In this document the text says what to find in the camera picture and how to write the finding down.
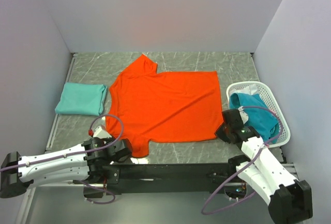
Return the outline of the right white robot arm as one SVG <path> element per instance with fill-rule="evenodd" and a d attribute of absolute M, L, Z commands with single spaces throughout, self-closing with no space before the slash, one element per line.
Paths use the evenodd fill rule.
<path fill-rule="evenodd" d="M 223 124 L 216 136 L 235 144 L 243 152 L 228 160 L 227 176 L 233 182 L 243 180 L 265 201 L 274 223 L 299 223 L 313 217 L 312 190 L 300 181 L 271 153 L 254 127 L 244 124 L 239 109 L 223 111 Z"/>

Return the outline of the orange t-shirt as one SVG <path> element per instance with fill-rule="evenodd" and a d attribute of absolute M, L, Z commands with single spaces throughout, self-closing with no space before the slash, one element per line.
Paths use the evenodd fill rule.
<path fill-rule="evenodd" d="M 106 130 L 127 139 L 134 157 L 149 154 L 149 142 L 185 143 L 216 138 L 223 124 L 216 71 L 158 72 L 141 55 L 110 86 Z"/>

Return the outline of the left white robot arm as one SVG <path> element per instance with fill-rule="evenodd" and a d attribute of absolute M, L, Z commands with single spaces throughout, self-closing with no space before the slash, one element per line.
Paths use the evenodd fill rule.
<path fill-rule="evenodd" d="M 92 137 L 65 150 L 36 156 L 9 153 L 1 164 L 1 198 L 13 198 L 28 189 L 61 181 L 99 183 L 106 177 L 106 166 L 131 153 L 129 141 L 113 137 Z"/>

